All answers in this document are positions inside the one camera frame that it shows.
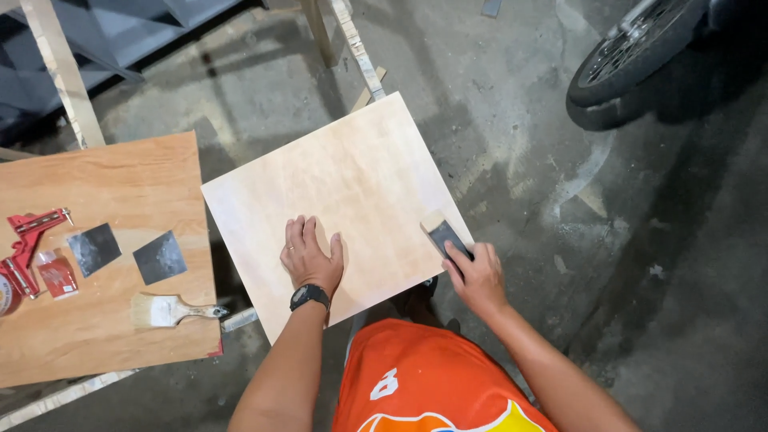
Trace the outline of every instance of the orange jersey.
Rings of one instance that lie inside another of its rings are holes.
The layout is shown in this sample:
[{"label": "orange jersey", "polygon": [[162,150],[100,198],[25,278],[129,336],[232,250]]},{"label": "orange jersey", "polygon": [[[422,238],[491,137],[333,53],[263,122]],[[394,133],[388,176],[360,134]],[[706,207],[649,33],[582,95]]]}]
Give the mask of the orange jersey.
[{"label": "orange jersey", "polygon": [[480,347],[386,319],[349,349],[333,432],[556,432]]}]

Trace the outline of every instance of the stained floor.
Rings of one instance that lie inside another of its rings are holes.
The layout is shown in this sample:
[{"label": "stained floor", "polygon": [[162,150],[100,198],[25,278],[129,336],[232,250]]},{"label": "stained floor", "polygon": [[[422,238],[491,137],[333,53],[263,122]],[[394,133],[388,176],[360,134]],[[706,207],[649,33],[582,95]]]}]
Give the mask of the stained floor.
[{"label": "stained floor", "polygon": [[[507,0],[495,20],[481,2],[353,6],[384,89],[402,93],[534,327],[644,430],[764,430],[765,33],[743,25],[686,50],[622,99],[631,122],[590,132],[565,92],[631,2]],[[362,80],[334,40],[328,70],[299,12],[247,9],[94,109],[110,143],[194,128],[215,178],[351,109]],[[245,307],[215,227],[212,246],[220,297]],[[440,318],[519,377],[445,279]],[[324,337],[316,430],[333,418],[348,332]],[[222,357],[148,368],[16,430],[225,430],[268,346],[254,323],[225,336]]]}]

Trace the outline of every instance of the motorcycle wheel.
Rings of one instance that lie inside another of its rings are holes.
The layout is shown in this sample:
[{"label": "motorcycle wheel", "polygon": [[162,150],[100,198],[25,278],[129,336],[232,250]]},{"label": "motorcycle wheel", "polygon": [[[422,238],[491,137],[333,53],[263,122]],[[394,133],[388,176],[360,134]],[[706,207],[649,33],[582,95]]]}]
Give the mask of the motorcycle wheel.
[{"label": "motorcycle wheel", "polygon": [[622,96],[693,40],[707,5],[708,0],[659,0],[643,14],[641,37],[631,41],[622,32],[592,50],[571,80],[568,98],[586,108]]}]

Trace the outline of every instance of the red corner clamp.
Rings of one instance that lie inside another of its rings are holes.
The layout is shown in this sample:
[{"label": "red corner clamp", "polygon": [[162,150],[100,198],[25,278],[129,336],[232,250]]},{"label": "red corner clamp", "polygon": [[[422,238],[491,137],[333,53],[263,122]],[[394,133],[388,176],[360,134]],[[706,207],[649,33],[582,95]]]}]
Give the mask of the red corner clamp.
[{"label": "red corner clamp", "polygon": [[13,255],[0,261],[0,274],[5,276],[11,286],[22,296],[35,298],[40,294],[40,288],[29,271],[32,255],[35,253],[43,231],[53,228],[65,219],[74,225],[69,218],[67,208],[57,208],[40,215],[19,216],[17,214],[8,217],[8,223],[18,235],[19,241],[11,245],[15,250]]}]

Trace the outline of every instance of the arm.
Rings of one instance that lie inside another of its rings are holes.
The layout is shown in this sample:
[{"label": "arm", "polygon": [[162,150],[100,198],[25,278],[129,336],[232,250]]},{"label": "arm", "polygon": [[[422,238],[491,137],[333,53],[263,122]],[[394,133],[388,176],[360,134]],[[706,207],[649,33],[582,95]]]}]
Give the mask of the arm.
[{"label": "arm", "polygon": [[[456,293],[496,334],[550,421],[562,432],[639,431],[616,401],[550,345],[507,302],[502,263],[492,244],[475,245],[470,261],[452,244],[443,261]],[[456,270],[464,274],[464,280]]]},{"label": "arm", "polygon": [[[294,289],[315,284],[332,298],[344,271],[341,237],[336,233],[331,238],[328,258],[317,243],[315,226],[314,217],[306,223],[304,216],[288,221],[280,261]],[[312,430],[325,321],[326,307],[317,301],[307,301],[291,314],[237,403],[229,432]]]}]

